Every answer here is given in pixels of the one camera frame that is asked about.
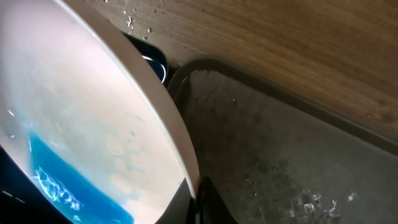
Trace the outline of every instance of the wood grain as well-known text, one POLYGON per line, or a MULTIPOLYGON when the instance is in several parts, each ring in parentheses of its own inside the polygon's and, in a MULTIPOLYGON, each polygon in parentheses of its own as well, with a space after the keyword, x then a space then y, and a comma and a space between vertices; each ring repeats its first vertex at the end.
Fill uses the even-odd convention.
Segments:
POLYGON ((398 1, 87 2, 172 65, 218 55, 398 139, 398 1))

